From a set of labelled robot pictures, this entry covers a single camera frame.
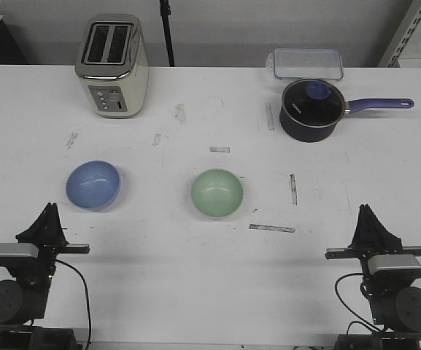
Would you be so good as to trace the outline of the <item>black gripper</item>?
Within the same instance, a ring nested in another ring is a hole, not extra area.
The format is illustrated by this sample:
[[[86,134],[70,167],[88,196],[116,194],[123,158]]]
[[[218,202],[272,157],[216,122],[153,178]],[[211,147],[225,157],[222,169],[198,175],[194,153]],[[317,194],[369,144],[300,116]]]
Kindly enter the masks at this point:
[[[9,274],[26,283],[48,283],[55,274],[60,254],[88,254],[88,244],[70,244],[66,241],[56,203],[47,203],[31,226],[17,234],[18,243],[34,244],[39,249],[36,262],[7,267]]]
[[[373,249],[359,249],[369,244]],[[349,248],[329,248],[327,260],[358,259],[366,286],[405,288],[421,279],[421,246],[405,246],[389,232],[368,204],[361,204]]]

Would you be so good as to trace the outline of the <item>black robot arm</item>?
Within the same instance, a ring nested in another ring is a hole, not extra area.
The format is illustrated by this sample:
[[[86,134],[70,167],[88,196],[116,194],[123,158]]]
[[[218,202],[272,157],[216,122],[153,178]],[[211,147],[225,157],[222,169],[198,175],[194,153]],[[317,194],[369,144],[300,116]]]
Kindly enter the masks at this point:
[[[360,293],[371,310],[370,322],[360,315],[352,324],[369,332],[346,331],[335,342],[335,349],[419,349],[421,341],[421,246],[404,246],[389,232],[371,207],[360,205],[351,244],[330,248],[328,260],[357,259],[362,278]]]
[[[88,349],[71,328],[34,325],[43,319],[60,254],[88,254],[87,244],[70,244],[63,233],[56,203],[48,203],[34,223],[0,243],[0,267],[10,279],[0,281],[0,349]]]

